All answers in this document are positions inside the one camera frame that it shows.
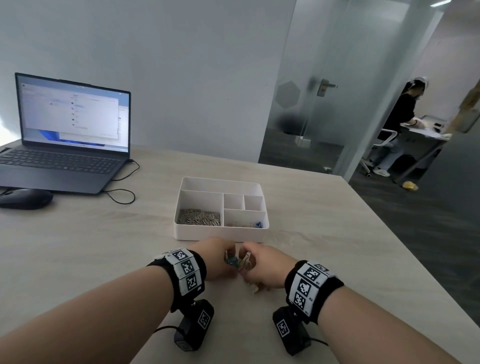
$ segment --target laptop lid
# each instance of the laptop lid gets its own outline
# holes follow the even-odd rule
[[[15,74],[24,145],[130,156],[129,91]]]

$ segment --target white office chair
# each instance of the white office chair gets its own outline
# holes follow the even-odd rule
[[[382,129],[381,130],[382,132],[388,132],[388,133],[391,133],[390,136],[388,138],[386,138],[385,140],[380,140],[380,139],[377,139],[377,142],[380,142],[378,144],[373,144],[372,145],[372,148],[374,146],[376,147],[379,147],[379,146],[385,146],[387,145],[388,143],[390,143],[397,135],[398,135],[398,132],[396,132],[395,130],[389,130],[389,129]],[[372,150],[372,148],[370,148],[368,150],[368,152],[365,152],[365,154],[363,155],[362,159],[360,159],[360,164],[361,166],[363,167],[364,170],[366,170],[366,173],[365,175],[367,177],[370,177],[371,176],[371,172],[372,170],[369,168],[369,167],[372,167],[372,164],[368,161],[368,155],[370,154],[370,151]]]

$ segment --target black camera device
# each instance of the black camera device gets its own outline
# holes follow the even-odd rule
[[[184,352],[194,352],[202,345],[215,311],[207,300],[198,300],[180,308],[180,312],[184,317],[173,341]]]
[[[273,322],[282,339],[283,346],[291,356],[311,346],[310,335],[294,308],[280,307],[273,312]]]

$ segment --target empty compartment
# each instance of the empty compartment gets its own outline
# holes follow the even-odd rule
[[[258,183],[213,180],[210,178],[183,177],[181,190],[221,192],[225,194],[250,194],[263,196],[262,189]]]
[[[220,215],[220,225],[223,226],[223,194],[180,190],[177,211],[175,213],[176,224],[179,223],[180,211],[186,209],[216,212]]]
[[[258,222],[262,228],[268,229],[267,213],[265,211],[224,210],[224,222],[227,227],[256,228]]]
[[[266,211],[265,200],[262,196],[244,196],[245,210]]]
[[[223,194],[223,208],[245,210],[242,194]]]

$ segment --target fluorescent light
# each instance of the fluorescent light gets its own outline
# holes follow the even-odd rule
[[[435,4],[430,5],[430,7],[431,8],[436,8],[437,6],[448,4],[451,1],[452,0],[443,0],[443,1],[436,2]]]

